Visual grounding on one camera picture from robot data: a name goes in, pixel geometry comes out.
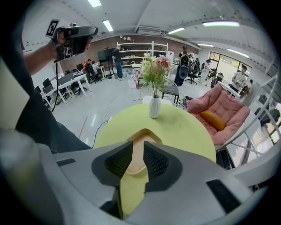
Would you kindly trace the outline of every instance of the black hair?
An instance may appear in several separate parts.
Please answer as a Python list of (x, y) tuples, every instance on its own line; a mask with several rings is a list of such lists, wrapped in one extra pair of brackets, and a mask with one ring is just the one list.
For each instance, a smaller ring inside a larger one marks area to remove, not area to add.
[(244, 64), (242, 64), (242, 69), (247, 71), (247, 67)]

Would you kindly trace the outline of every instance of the hand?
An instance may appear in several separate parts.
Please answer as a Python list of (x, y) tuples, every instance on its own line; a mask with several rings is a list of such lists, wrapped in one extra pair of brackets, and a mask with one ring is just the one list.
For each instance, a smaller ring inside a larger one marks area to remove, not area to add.
[[(60, 32), (58, 34), (58, 45), (63, 45), (65, 43), (65, 38), (63, 36), (63, 32)], [(55, 45), (52, 41), (50, 41), (47, 46), (48, 46), (48, 49), (49, 49), (49, 52), (50, 52), (50, 57), (52, 59), (57, 59), (58, 58), (58, 53), (57, 53), (57, 47), (58, 45)], [(86, 46), (85, 46), (85, 51), (87, 51), (91, 46), (91, 39), (89, 39), (86, 43)]]

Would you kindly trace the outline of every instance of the white vase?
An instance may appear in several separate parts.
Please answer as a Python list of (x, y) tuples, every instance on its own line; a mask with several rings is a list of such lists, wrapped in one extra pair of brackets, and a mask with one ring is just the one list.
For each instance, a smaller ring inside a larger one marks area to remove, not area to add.
[(153, 119), (157, 118), (160, 113), (160, 107), (161, 107), (161, 101), (159, 96), (157, 96), (156, 98), (152, 97), (149, 106), (149, 116)]

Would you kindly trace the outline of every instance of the black cable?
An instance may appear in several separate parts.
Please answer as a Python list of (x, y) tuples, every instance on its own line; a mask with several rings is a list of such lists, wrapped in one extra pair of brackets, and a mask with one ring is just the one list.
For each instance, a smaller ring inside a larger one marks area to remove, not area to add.
[(58, 63), (56, 62), (56, 76), (57, 76), (57, 96), (56, 96), (56, 101), (54, 102), (54, 107), (52, 109), (52, 111), (54, 110), (54, 108), (57, 105), (57, 100), (58, 100)]
[[(101, 123), (101, 125), (99, 126), (99, 128), (98, 128), (98, 129), (100, 129), (100, 127), (101, 127), (101, 126), (102, 126), (102, 124), (104, 124), (104, 123), (108, 123), (108, 120), (107, 120), (107, 121), (105, 121), (105, 122), (102, 122), (102, 123)], [(92, 148), (93, 148), (93, 147), (94, 147), (94, 145), (95, 145), (96, 136), (97, 136), (97, 132), (96, 132), (96, 134), (95, 134), (94, 144), (93, 144)]]

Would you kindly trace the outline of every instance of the pink armchair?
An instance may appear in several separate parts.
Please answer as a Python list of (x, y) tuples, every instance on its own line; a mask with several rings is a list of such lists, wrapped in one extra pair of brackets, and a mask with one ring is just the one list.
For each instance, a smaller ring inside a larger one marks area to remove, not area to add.
[[(218, 131), (206, 122), (200, 112), (210, 110), (225, 123), (223, 131)], [(242, 126), (250, 113), (250, 109), (232, 97), (220, 84), (198, 99), (187, 103), (187, 111), (195, 116), (209, 132), (214, 145), (223, 145)]]

